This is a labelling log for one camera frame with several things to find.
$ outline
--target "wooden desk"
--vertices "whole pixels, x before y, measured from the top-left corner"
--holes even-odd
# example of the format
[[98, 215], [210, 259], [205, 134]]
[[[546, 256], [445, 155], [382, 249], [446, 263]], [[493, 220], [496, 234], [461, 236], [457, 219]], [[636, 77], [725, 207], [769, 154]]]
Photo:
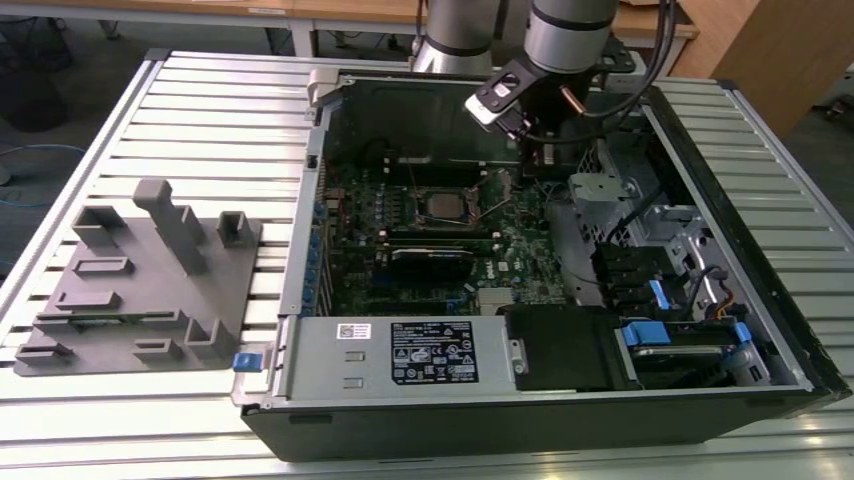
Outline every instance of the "wooden desk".
[[[506, 23], [518, 26], [520, 42], [526, 2], [510, 0], [509, 8]], [[416, 9], [417, 0], [0, 0], [9, 15], [286, 28], [300, 57], [316, 56], [317, 30], [413, 34]], [[655, 7], [620, 5], [613, 32], [629, 48], [651, 48], [655, 29]], [[697, 33], [693, 25], [679, 25], [664, 72]]]

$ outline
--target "white label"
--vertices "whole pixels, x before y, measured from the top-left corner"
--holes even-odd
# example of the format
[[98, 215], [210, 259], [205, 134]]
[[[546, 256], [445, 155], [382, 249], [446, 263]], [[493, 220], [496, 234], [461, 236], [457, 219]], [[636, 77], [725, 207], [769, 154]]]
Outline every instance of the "white label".
[[492, 91], [494, 92], [494, 95], [497, 95], [501, 98], [509, 95], [509, 89], [500, 83], [494, 85], [494, 88], [492, 89]]
[[338, 340], [368, 340], [370, 338], [369, 323], [338, 323], [337, 339]]
[[249, 8], [248, 10], [249, 13], [261, 13], [264, 15], [284, 15], [284, 10], [278, 8]]

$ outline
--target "black computer case side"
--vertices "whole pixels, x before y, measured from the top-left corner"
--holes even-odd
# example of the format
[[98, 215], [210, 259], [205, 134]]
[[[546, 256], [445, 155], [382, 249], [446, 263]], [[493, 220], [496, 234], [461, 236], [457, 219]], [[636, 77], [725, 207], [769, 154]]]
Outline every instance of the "black computer case side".
[[541, 403], [246, 406], [241, 418], [284, 461], [430, 458], [699, 443], [824, 394], [732, 389]]

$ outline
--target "trash bin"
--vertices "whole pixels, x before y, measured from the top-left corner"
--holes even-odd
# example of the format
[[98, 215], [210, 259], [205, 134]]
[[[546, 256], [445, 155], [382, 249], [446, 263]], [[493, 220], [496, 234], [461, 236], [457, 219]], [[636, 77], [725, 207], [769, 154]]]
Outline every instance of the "trash bin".
[[21, 132], [42, 132], [66, 117], [65, 103], [47, 72], [0, 40], [0, 117]]
[[73, 63], [62, 28], [63, 21], [53, 18], [0, 15], [0, 37], [23, 62], [46, 72]]

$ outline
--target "black cable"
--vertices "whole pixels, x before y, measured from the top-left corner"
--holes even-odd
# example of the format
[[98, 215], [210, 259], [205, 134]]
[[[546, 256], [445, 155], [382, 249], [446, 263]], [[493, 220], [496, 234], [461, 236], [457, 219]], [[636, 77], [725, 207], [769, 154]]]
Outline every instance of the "black cable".
[[611, 240], [613, 239], [613, 235], [616, 235], [616, 232], [619, 232], [625, 227], [625, 225], [628, 225], [631, 221], [635, 218], [637, 218], [637, 216], [643, 212], [645, 212], [645, 209], [649, 208], [649, 206], [652, 205], [652, 202], [655, 202], [655, 199], [659, 197], [661, 193], [664, 193], [664, 186], [659, 184], [657, 187], [655, 187], [655, 189], [649, 192], [649, 194], [645, 197], [643, 197], [643, 199], [640, 200], [640, 203], [637, 203], [637, 206], [633, 208], [631, 212], [628, 212], [628, 215], [625, 215], [623, 219], [619, 222], [616, 222], [616, 225], [613, 225], [613, 228], [608, 232], [608, 235], [604, 237], [604, 243], [611, 243]]
[[652, 86], [652, 83], [657, 79], [657, 76], [664, 68], [664, 63], [667, 60], [667, 53], [672, 48], [672, 41], [676, 32], [676, 2], [673, 0], [661, 0], [659, 3], [659, 24], [655, 32], [656, 40], [659, 40], [659, 31], [663, 31], [663, 36], [660, 37], [660, 43], [655, 44], [652, 50], [652, 62], [649, 65], [649, 69], [643, 76], [643, 83], [637, 91], [631, 94], [631, 96], [623, 100], [617, 105], [608, 108], [601, 112], [584, 112], [581, 116], [586, 118], [605, 118], [609, 117], [619, 112], [621, 112], [625, 108], [632, 108], [637, 100], [640, 100], [640, 96], [645, 93], [645, 91]]
[[[324, 30], [324, 31], [325, 31], [326, 34], [332, 35], [332, 38], [334, 39], [334, 41], [337, 41], [337, 37], [334, 36], [336, 35], [334, 32], [330, 32], [328, 30]], [[361, 36], [361, 34], [364, 33], [364, 32], [358, 32], [354, 35], [346, 35], [340, 30], [337, 30], [336, 32], [337, 32], [337, 34], [340, 34], [341, 37], [349, 38], [349, 39], [358, 38]]]
[[592, 115], [584, 115], [588, 118], [605, 118], [621, 110], [621, 113], [616, 118], [616, 121], [612, 122], [609, 125], [603, 126], [600, 130], [578, 135], [572, 138], [549, 138], [549, 137], [540, 137], [537, 135], [528, 134], [524, 136], [526, 140], [536, 143], [541, 143], [544, 145], [570, 145], [573, 143], [582, 143], [588, 140], [603, 137], [604, 135], [607, 135], [620, 127], [620, 125], [628, 118], [628, 115], [631, 114], [631, 111], [637, 101], [640, 100], [640, 96], [643, 95], [643, 93], [645, 93], [645, 90], [648, 90], [649, 86], [652, 85], [652, 82], [655, 81], [655, 79], [657, 78], [657, 75], [660, 74], [660, 70], [667, 60], [665, 52], [668, 52], [669, 48], [672, 47], [672, 40], [675, 38], [675, 29], [676, 29], [675, 2], [671, 3], [669, 0], [661, 0], [659, 4], [657, 13], [659, 13], [659, 17], [657, 17], [659, 23], [657, 23], [657, 29], [655, 31], [655, 47], [652, 51], [649, 69], [647, 69], [647, 73], [643, 77], [643, 86], [637, 89], [637, 92], [635, 92], [635, 94], [625, 101], [620, 102], [620, 104], [616, 107], [612, 107], [605, 112], [599, 112]]
[[681, 322], [687, 322], [691, 319], [691, 313], [693, 312], [693, 302], [696, 302], [696, 295], [699, 294], [699, 288], [703, 286], [703, 279], [705, 275], [708, 275], [712, 271], [721, 270], [717, 265], [708, 265], [699, 271], [699, 275], [696, 276], [696, 280], [693, 280], [693, 285], [691, 285], [691, 291], [688, 292], [688, 300], [684, 304], [684, 313], [680, 315], [679, 320]]
[[424, 19], [424, 0], [417, 0], [417, 12], [414, 14], [414, 38], [421, 37], [422, 19]]
[[373, 45], [373, 50], [376, 50], [378, 48], [378, 44], [382, 43], [382, 39], [385, 38], [388, 34], [382, 33], [382, 35], [378, 37], [378, 40], [376, 41], [376, 44]]
[[557, 138], [557, 137], [540, 137], [537, 135], [528, 134], [524, 136], [525, 140], [530, 140], [532, 142], [541, 143], [542, 145], [570, 145], [573, 143], [581, 143], [588, 140], [593, 140], [599, 137], [604, 137], [608, 133], [616, 131], [620, 127], [628, 115], [631, 114], [631, 108], [627, 108], [619, 117], [616, 117], [616, 121], [611, 122], [611, 124], [605, 127], [601, 127], [595, 132], [585, 133], [572, 138]]
[[278, 46], [273, 50], [273, 55], [280, 55], [281, 54], [281, 49], [284, 48], [284, 46], [288, 43], [288, 40], [290, 40], [292, 37], [293, 37], [293, 31], [288, 30], [288, 34], [284, 36], [284, 40], [281, 40], [281, 42], [278, 42]]

